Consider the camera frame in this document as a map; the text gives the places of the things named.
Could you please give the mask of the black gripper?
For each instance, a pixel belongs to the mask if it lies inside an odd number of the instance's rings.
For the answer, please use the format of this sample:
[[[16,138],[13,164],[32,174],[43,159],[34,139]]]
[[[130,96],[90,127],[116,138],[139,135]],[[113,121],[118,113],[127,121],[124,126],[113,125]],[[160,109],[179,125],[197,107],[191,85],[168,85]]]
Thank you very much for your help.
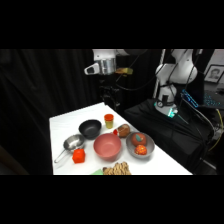
[[[100,96],[104,101],[105,107],[108,109],[109,104],[106,102],[107,100],[111,100],[113,103],[113,109],[117,112],[119,110],[119,103],[117,101],[117,93],[118,89],[112,86],[100,86]]]

